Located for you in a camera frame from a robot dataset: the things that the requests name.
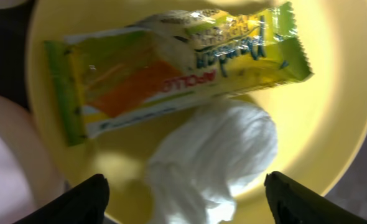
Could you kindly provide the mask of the green snack wrapper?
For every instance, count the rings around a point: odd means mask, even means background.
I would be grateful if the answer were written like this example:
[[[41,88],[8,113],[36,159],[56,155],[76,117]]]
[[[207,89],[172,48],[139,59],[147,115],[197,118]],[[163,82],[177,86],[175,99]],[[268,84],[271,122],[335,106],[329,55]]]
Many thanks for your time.
[[[44,47],[69,146],[312,73],[289,2],[236,16],[168,11],[120,29],[46,40]]]

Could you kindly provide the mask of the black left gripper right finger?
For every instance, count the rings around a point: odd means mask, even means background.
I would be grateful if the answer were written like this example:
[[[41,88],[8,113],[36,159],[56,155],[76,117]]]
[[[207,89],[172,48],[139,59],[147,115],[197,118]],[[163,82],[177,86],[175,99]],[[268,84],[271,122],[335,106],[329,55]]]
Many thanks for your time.
[[[264,186],[276,224],[367,224],[281,172],[267,174]]]

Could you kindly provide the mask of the white tissue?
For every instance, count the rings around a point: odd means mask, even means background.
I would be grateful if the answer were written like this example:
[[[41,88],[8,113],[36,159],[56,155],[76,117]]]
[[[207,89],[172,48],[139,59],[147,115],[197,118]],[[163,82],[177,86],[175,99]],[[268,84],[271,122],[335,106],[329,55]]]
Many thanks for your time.
[[[235,195],[276,155],[276,125],[262,108],[231,99],[199,107],[149,159],[150,223],[231,221]]]

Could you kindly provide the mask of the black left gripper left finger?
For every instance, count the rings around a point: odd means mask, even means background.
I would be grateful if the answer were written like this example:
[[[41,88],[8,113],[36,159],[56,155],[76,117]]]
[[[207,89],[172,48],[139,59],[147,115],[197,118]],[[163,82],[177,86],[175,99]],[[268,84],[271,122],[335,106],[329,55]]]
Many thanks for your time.
[[[109,202],[109,185],[95,174],[14,224],[102,224]]]

